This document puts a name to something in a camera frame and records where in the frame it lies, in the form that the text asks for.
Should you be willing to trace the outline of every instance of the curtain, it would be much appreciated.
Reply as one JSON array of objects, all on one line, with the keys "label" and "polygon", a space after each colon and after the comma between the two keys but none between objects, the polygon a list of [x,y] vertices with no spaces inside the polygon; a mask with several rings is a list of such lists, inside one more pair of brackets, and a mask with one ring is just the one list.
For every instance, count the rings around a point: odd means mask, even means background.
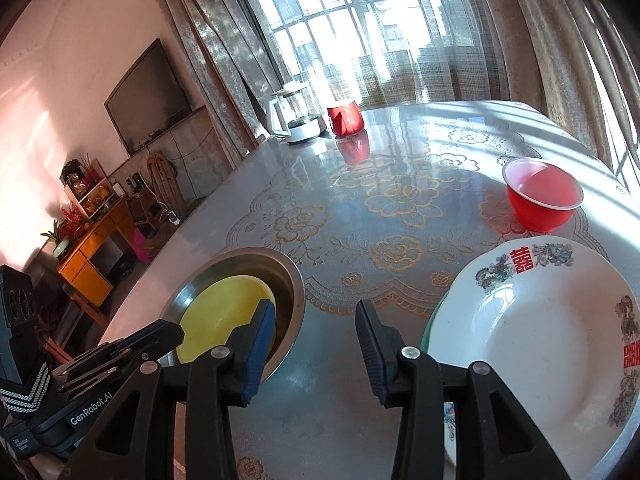
[{"label": "curtain", "polygon": [[598,0],[517,1],[540,69],[543,111],[638,200],[640,84],[615,24]]},{"label": "curtain", "polygon": [[484,0],[502,49],[510,99],[544,110],[540,69],[518,0]]},{"label": "curtain", "polygon": [[285,80],[360,107],[508,98],[478,0],[248,0]]},{"label": "curtain", "polygon": [[265,133],[257,118],[280,87],[237,0],[157,0],[199,86],[231,169]]}]

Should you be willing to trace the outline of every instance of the green plate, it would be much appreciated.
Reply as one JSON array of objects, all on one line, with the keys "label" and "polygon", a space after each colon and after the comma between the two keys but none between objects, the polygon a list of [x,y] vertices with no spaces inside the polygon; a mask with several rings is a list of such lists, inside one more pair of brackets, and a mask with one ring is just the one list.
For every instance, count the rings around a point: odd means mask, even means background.
[{"label": "green plate", "polygon": [[440,298],[440,301],[436,305],[436,308],[433,309],[433,313],[431,314],[431,317],[427,322],[427,326],[424,329],[424,334],[422,334],[422,341],[420,342],[420,350],[422,350],[425,353],[428,353],[427,348],[429,348],[429,336],[431,334],[431,325],[433,324],[433,320],[435,319],[436,314],[438,313],[438,309],[440,308],[440,305],[444,303],[444,300],[447,299],[448,295],[449,295],[449,291],[447,290],[444,293],[444,296]]}]

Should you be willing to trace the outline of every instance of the dining table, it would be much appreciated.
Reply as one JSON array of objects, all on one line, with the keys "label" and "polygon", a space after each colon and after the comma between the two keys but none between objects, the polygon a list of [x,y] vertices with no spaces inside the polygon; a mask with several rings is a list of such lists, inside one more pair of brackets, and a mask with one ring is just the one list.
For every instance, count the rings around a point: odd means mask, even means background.
[{"label": "dining table", "polygon": [[[605,164],[539,111],[478,101],[363,115],[365,129],[352,136],[270,137],[251,152],[180,225],[102,338],[153,322],[191,273],[227,251],[260,246],[293,260],[306,298],[298,336],[251,404],[230,408],[241,480],[391,477],[401,412],[372,394],[356,304],[371,300],[383,324],[419,346],[463,267],[502,242],[539,234],[518,222],[506,196],[502,167],[514,158],[543,158],[580,182],[584,201],[554,234],[601,254],[640,294],[638,206]],[[639,421],[636,404],[623,434]],[[622,450],[612,449],[603,467]],[[454,476],[447,465],[445,478]]]}]

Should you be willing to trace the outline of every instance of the glass kettle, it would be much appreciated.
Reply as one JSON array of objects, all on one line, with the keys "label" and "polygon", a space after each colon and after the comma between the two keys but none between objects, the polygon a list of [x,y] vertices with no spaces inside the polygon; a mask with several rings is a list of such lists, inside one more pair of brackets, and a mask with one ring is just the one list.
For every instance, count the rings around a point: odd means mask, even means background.
[{"label": "glass kettle", "polygon": [[313,139],[326,130],[322,108],[308,82],[290,81],[273,96],[267,107],[267,126],[271,135],[287,142],[300,142]]}]

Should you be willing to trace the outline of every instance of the yellow plate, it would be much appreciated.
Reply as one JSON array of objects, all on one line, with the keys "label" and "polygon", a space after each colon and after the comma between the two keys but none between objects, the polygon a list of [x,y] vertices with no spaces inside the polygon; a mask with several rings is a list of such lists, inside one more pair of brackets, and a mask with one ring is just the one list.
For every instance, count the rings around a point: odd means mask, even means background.
[{"label": "yellow plate", "polygon": [[226,343],[236,326],[251,321],[260,300],[276,301],[271,289],[255,276],[230,276],[209,285],[191,302],[180,320],[184,342],[176,352],[181,363]]}]

